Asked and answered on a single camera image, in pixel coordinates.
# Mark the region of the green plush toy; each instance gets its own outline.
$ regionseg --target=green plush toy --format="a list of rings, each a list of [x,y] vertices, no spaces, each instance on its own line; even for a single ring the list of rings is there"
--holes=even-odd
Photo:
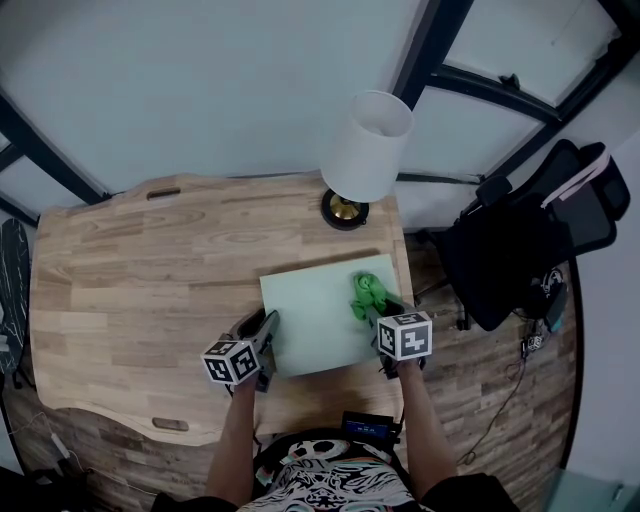
[[[360,274],[353,278],[356,300],[351,303],[353,314],[358,320],[367,319],[367,308],[371,305],[383,314],[387,305],[387,290],[373,274]]]

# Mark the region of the wooden desk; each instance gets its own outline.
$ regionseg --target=wooden desk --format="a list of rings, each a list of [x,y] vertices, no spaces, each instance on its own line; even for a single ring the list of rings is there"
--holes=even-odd
[[[157,191],[179,194],[148,199]],[[112,418],[158,441],[216,441],[230,402],[199,354],[261,307],[261,275],[391,254],[412,300],[395,198],[367,225],[327,226],[317,173],[264,179],[180,175],[99,205],[42,216],[31,282],[31,343],[40,400]],[[344,410],[399,417],[398,381],[378,361],[274,379],[258,395],[259,434],[338,426]],[[188,430],[158,428],[154,418]]]

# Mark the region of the chair armrest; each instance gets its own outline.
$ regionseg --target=chair armrest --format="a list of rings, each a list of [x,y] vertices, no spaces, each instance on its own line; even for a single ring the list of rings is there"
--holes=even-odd
[[[476,189],[476,196],[482,206],[491,206],[506,196],[513,187],[505,176],[492,176]]]

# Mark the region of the lamp shade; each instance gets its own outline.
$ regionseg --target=lamp shade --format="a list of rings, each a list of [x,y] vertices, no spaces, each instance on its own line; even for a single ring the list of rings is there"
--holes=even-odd
[[[413,113],[401,100],[381,91],[357,94],[321,166],[325,183],[350,201],[370,203],[386,196],[400,169],[413,128]]]

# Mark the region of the person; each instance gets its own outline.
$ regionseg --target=person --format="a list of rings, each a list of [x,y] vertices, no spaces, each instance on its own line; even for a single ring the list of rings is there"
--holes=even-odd
[[[152,512],[518,510],[495,477],[458,476],[416,360],[397,365],[408,475],[388,444],[317,429],[274,441],[253,459],[255,377],[236,386],[205,496],[161,493]]]

